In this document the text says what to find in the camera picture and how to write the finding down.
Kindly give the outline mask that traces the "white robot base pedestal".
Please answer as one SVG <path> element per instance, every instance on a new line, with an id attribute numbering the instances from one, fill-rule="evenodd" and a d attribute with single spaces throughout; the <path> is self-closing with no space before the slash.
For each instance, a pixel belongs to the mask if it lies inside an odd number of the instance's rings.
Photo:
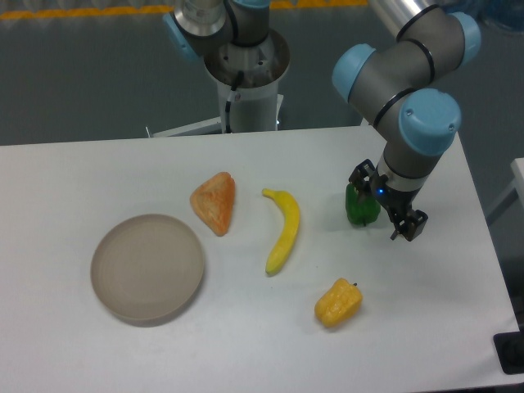
<path id="1" fill-rule="evenodd" d="M 219 116 L 149 134 L 153 138 L 218 133 L 249 133 L 278 129 L 283 95 L 278 85 L 286 75 L 290 50 L 284 37 L 270 29 L 261 43 L 233 43 L 204 57 L 206 72 L 216 84 Z"/>

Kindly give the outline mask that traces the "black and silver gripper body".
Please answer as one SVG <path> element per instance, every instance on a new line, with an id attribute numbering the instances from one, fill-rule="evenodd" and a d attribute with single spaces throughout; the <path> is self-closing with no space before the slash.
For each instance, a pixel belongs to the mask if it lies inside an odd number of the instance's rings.
<path id="1" fill-rule="evenodd" d="M 412 210 L 413 199 L 423 186 L 423 178 L 406 178 L 397 174 L 384 157 L 378 161 L 371 177 L 373 196 L 379 204 L 398 216 L 406 216 Z"/>

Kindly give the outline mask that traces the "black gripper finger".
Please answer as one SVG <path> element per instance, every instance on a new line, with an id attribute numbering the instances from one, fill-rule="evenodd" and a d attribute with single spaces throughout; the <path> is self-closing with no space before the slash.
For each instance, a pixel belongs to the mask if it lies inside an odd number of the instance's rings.
<path id="1" fill-rule="evenodd" d="M 422 233 L 428 220 L 425 212 L 413 209 L 409 209 L 405 213 L 398 213 L 392 210 L 389 212 L 389 217 L 395 228 L 391 234 L 391 240 L 403 237 L 408 242 L 411 242 Z"/>
<path id="2" fill-rule="evenodd" d="M 375 173 L 375 166 L 370 159 L 366 159 L 355 167 L 349 177 L 351 201 L 356 205 L 376 205 L 377 200 L 371 189 L 371 177 Z"/>

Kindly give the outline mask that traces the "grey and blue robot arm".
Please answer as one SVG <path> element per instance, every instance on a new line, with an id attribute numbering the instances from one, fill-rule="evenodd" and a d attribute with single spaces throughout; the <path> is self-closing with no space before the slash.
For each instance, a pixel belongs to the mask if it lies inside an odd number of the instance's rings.
<path id="1" fill-rule="evenodd" d="M 277 127 L 278 83 L 290 51 L 269 26 L 269 7 L 267 1 L 178 1 L 164 15 L 180 54 L 202 59 L 215 81 L 224 133 Z M 396 236 L 413 240 L 427 222 L 413 199 L 462 123 L 458 103 L 432 84 L 477 55 L 481 32 L 469 15 L 447 13 L 433 1 L 373 1 L 371 8 L 395 44 L 384 52 L 353 46 L 335 64 L 332 84 L 386 145 L 380 160 L 357 165 L 349 182 L 360 200 L 387 212 Z"/>

